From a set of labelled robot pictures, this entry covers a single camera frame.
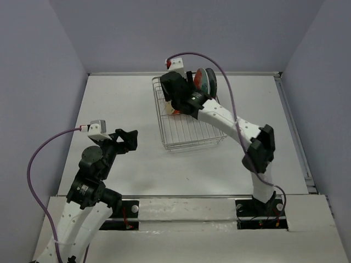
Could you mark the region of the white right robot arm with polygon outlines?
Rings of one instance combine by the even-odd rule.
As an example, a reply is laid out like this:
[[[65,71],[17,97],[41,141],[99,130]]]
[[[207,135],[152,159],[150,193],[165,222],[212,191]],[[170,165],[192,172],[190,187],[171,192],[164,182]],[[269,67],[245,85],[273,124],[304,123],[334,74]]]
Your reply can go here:
[[[171,102],[175,110],[214,126],[242,146],[242,164],[252,176],[252,208],[259,215],[269,212],[276,198],[271,175],[275,151],[274,129],[234,117],[208,93],[191,87],[178,72],[162,75],[160,83],[166,101]]]

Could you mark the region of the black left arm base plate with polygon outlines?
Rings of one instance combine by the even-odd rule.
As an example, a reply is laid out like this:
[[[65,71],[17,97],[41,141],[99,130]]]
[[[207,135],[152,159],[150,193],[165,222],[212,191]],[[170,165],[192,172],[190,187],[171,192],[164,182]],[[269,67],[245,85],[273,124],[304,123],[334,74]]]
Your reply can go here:
[[[102,224],[102,231],[136,231],[139,230],[139,201],[123,200],[121,208]]]

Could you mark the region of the cream floral small plate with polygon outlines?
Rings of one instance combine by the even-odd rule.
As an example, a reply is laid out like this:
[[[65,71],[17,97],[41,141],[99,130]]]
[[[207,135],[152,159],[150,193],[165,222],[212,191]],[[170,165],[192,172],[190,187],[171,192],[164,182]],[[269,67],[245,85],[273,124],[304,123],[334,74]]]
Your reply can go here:
[[[167,115],[172,115],[175,112],[175,109],[172,107],[170,101],[166,102],[165,104],[165,112]]]

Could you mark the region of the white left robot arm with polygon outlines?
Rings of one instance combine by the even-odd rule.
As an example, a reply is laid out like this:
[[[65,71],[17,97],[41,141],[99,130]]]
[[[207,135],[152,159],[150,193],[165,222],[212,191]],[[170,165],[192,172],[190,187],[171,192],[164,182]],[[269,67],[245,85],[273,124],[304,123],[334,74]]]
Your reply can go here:
[[[86,133],[94,142],[94,146],[82,152],[78,172],[66,195],[63,213],[57,224],[32,185],[29,185],[52,229],[52,237],[34,262],[80,262],[106,219],[118,215],[121,211],[122,195],[108,189],[104,181],[117,155],[137,149],[138,131],[116,129],[114,133],[108,134],[101,124],[86,124],[54,135],[39,148],[44,148],[61,135],[77,131]]]

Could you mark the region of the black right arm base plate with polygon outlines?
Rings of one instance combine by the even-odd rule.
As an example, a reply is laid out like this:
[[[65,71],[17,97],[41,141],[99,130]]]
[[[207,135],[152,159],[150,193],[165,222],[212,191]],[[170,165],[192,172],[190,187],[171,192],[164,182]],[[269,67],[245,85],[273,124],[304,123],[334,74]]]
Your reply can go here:
[[[238,230],[288,229],[281,199],[276,199],[273,207],[264,211],[255,208],[252,199],[237,199],[235,205]]]

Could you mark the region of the teal round plate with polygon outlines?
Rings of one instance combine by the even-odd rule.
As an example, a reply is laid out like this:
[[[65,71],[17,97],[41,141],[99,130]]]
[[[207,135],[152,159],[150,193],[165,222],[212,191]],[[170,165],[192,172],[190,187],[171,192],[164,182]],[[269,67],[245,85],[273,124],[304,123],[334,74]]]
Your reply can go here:
[[[212,98],[217,96],[217,78],[214,70],[212,68],[206,68],[206,73],[208,75],[208,81],[210,85],[210,91],[208,92]]]

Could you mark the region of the red and teal floral plate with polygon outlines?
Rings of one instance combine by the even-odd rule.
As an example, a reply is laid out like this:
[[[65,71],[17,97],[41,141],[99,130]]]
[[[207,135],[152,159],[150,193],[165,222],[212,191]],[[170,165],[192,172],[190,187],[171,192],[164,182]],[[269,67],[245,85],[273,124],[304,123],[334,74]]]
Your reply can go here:
[[[208,78],[208,74],[204,68],[199,68],[194,77],[194,85],[195,88],[198,90],[201,90],[205,93],[210,93],[211,87],[210,87],[210,81]]]

